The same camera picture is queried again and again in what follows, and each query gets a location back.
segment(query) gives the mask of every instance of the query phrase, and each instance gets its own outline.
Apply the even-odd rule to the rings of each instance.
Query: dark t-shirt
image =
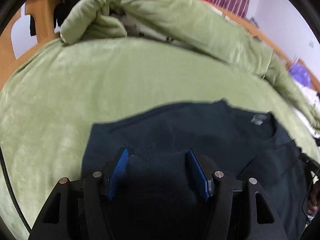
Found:
[[[94,124],[83,159],[83,177],[104,170],[120,147],[130,158],[112,200],[111,225],[121,239],[200,239],[208,206],[200,198],[185,154],[196,148],[235,179],[255,177],[274,205],[289,239],[302,234],[310,172],[271,113],[213,104],[173,104],[109,124]]]

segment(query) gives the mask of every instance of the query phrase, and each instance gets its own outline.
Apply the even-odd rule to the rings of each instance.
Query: wooden headboard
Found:
[[[19,11],[11,19],[4,32],[0,36],[0,90],[2,89],[8,78],[19,66],[30,59],[35,54],[35,52],[38,51],[39,48],[44,46],[49,41],[52,41],[53,39],[60,36],[59,33],[54,33],[53,28],[53,11],[60,2],[61,0],[27,0],[25,14],[31,15],[35,19],[37,44],[31,49],[27,50],[19,58],[16,58],[13,52],[11,30],[13,24],[21,16],[21,9],[19,9]],[[231,20],[247,29],[250,35],[252,35],[253,37],[258,37],[269,47],[271,47],[282,59],[287,62],[285,66],[286,69],[288,69],[292,65],[293,62],[287,57],[287,55],[253,24],[243,18],[238,17],[237,15],[224,8],[216,6],[213,3],[210,4],[222,11]],[[298,62],[307,68],[306,64],[302,60]],[[320,92],[320,82],[309,69],[308,72],[311,77],[312,88]]]

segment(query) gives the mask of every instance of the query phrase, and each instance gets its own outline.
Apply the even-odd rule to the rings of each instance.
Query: green plush fabric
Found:
[[[208,56],[126,37],[122,24],[107,15],[108,5]],[[0,145],[31,226],[61,177],[79,179],[93,123],[163,104],[225,98],[231,106],[272,111],[297,145],[320,161],[307,129],[274,89],[288,86],[278,78],[287,77],[280,76],[272,52],[198,0],[82,0],[61,33],[63,42],[37,52],[0,93]],[[299,96],[296,104],[308,111]],[[26,240],[2,175],[0,195],[0,216],[17,239]]]
[[[266,78],[320,129],[320,113],[302,93],[273,55],[272,50],[252,39],[245,29],[233,25],[200,0],[81,0],[61,29],[66,44],[82,39],[125,37],[123,25],[109,15],[120,8],[160,33],[194,46],[228,66]]]

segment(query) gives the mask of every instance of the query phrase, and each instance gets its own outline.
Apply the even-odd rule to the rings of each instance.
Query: metal screw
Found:
[[[223,175],[224,175],[222,171],[216,171],[214,174],[215,174],[215,176],[218,177],[218,178],[222,178]]]
[[[59,180],[59,183],[60,183],[60,184],[65,184],[65,183],[67,183],[67,181],[68,181],[67,178],[61,178],[61,179]]]
[[[94,176],[95,178],[99,178],[99,177],[101,177],[101,175],[102,175],[101,171],[95,171],[95,172],[93,173],[93,176]]]
[[[257,181],[255,178],[250,178],[250,179],[249,179],[249,182],[250,182],[251,184],[254,184],[254,185],[255,185],[255,184],[257,184],[258,181]]]

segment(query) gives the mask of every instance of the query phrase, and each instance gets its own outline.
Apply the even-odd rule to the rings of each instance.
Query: purple plastic bag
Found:
[[[305,87],[311,88],[311,80],[307,69],[300,65],[299,63],[293,64],[289,68],[289,74],[292,76],[293,79],[298,81],[301,85]]]

